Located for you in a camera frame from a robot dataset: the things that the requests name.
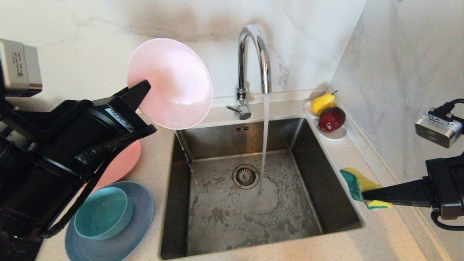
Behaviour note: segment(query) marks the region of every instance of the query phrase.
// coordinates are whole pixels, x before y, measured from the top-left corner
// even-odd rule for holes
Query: red apple
[[[335,131],[340,128],[346,120],[345,112],[340,108],[329,108],[324,110],[319,118],[319,128],[324,132]]]

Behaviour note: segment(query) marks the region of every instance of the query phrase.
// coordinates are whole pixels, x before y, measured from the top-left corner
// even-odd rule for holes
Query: drain strainer
[[[232,180],[241,189],[251,189],[258,184],[259,172],[255,167],[243,164],[234,169]]]

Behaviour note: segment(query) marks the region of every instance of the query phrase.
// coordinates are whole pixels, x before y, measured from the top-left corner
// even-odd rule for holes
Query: water stream
[[[267,129],[269,127],[269,101],[271,96],[267,93],[264,95],[264,132],[263,132],[263,159],[261,160],[261,177],[264,177],[264,166],[266,165],[267,150]],[[259,183],[259,194],[263,189],[263,183]]]

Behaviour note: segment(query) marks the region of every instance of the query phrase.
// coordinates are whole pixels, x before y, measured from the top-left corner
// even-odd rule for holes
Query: sink
[[[362,227],[304,118],[178,130],[162,259]]]

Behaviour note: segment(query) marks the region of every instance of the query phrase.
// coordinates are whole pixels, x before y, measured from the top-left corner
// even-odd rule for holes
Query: marble wall
[[[215,98],[233,103],[246,23],[266,36],[274,91],[315,89],[332,77],[365,1],[0,0],[0,38],[39,48],[45,89],[32,98],[36,108],[122,89],[132,51],[158,37],[194,49],[210,69]],[[249,60],[250,90],[258,93],[257,55]]]
[[[460,155],[463,137],[445,149],[416,135],[414,123],[464,98],[464,2],[368,0],[329,88],[400,182],[426,176],[427,159]],[[464,117],[464,105],[453,113]],[[464,260],[463,233],[432,227],[452,259]]]

